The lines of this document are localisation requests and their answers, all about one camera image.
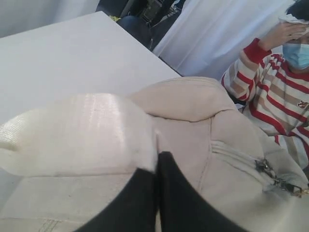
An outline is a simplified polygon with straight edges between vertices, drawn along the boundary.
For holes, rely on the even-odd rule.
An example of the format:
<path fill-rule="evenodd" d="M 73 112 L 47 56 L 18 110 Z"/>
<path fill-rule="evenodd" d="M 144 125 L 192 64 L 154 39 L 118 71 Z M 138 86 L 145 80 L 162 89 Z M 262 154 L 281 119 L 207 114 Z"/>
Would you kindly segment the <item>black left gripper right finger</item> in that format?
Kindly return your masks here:
<path fill-rule="evenodd" d="M 159 210 L 163 232 L 240 232 L 190 185 L 170 152 L 158 155 Z"/>

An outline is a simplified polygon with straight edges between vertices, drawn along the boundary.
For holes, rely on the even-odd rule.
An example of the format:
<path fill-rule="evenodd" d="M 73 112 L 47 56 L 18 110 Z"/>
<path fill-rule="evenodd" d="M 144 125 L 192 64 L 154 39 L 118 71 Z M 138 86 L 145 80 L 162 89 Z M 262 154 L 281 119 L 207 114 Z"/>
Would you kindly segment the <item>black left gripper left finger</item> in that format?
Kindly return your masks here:
<path fill-rule="evenodd" d="M 136 169 L 120 193 L 78 232 L 154 232 L 158 210 L 157 179 Z"/>

